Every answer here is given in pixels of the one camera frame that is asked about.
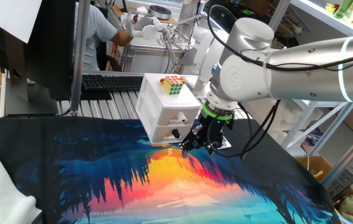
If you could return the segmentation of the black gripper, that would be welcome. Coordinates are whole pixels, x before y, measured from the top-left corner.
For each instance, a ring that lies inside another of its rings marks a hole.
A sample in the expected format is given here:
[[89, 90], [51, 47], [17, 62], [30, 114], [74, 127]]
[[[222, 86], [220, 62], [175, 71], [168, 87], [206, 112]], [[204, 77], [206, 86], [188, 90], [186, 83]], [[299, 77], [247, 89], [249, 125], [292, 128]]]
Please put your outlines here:
[[188, 135], [179, 144], [182, 157], [188, 157], [189, 152], [195, 148], [195, 141], [198, 146], [205, 146], [208, 153], [212, 156], [223, 145], [223, 127], [231, 127], [233, 126], [232, 123], [233, 115], [229, 112], [224, 112], [218, 118], [215, 118], [215, 116], [212, 117], [205, 111], [201, 111], [199, 115], [199, 124], [201, 126], [191, 128]]

